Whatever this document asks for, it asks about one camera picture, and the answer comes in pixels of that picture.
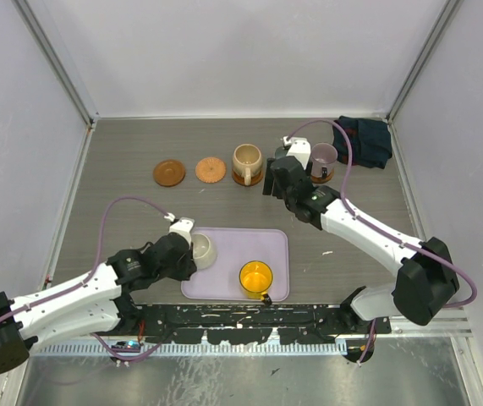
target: beige mug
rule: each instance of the beige mug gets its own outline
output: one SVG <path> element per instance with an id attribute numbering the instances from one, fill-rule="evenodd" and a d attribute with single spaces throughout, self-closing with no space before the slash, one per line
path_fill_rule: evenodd
<path id="1" fill-rule="evenodd" d="M 233 152 L 233 171 L 250 186 L 252 179 L 260 174 L 264 159 L 256 145 L 242 144 Z"/>

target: mauve mug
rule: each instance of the mauve mug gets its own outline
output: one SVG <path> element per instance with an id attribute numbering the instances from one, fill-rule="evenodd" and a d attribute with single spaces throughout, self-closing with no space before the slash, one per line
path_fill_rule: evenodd
<path id="1" fill-rule="evenodd" d="M 310 151 L 310 160 L 312 161 L 310 176 L 320 180 L 331 179 L 337 157 L 337 150 L 331 144 L 322 142 L 313 146 Z"/>

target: white cable tray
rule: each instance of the white cable tray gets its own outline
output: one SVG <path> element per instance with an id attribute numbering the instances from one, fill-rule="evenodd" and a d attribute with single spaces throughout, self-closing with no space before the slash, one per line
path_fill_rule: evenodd
<path id="1" fill-rule="evenodd" d="M 152 345 L 146 344 L 142 350 L 146 351 Z M 187 357 L 187 356 L 273 356 L 273 355 L 346 355 L 347 345 L 344 339 L 338 338 L 334 344 L 289 344 L 268 341 L 263 344 L 218 345 L 202 342 L 200 344 L 163 344 L 152 357 Z M 109 353 L 99 344 L 91 340 L 72 340 L 67 343 L 56 344 L 44 348 L 35 356 L 109 356 Z"/>

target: cork coaster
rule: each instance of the cork coaster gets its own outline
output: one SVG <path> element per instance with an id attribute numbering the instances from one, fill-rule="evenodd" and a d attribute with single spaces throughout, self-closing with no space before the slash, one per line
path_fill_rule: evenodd
<path id="1" fill-rule="evenodd" d="M 185 174 L 183 163 L 174 159 L 167 159 L 158 163 L 153 170 L 155 182 L 167 188 L 180 184 Z"/>
<path id="2" fill-rule="evenodd" d="M 223 160 L 209 157 L 196 165 L 196 177 L 206 184 L 214 184 L 226 175 L 226 163 Z"/>
<path id="3" fill-rule="evenodd" d="M 329 182 L 333 178 L 333 174 L 335 173 L 335 169 L 332 169 L 332 171 L 327 175 L 326 178 L 316 178 L 314 176 L 310 177 L 310 180 L 312 181 L 313 184 L 324 184 L 325 182 Z"/>
<path id="4" fill-rule="evenodd" d="M 240 184 L 241 186 L 244 186 L 244 178 L 241 178 L 234 170 L 232 170 L 232 178 L 236 184 Z M 254 186 L 258 182 L 260 182 L 263 178 L 264 178 L 264 168 L 262 168 L 260 170 L 260 173 L 258 173 L 250 180 L 250 185 L 247 187 Z"/>

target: white mug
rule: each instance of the white mug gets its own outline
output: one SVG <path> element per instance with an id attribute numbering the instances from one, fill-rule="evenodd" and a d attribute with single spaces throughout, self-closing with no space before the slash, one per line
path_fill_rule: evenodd
<path id="1" fill-rule="evenodd" d="M 260 174 L 264 159 L 256 145 L 242 144 L 233 152 L 233 171 L 250 186 L 252 178 Z"/>
<path id="2" fill-rule="evenodd" d="M 217 247 L 204 234 L 192 234 L 192 257 L 198 270 L 206 269 L 217 259 Z"/>

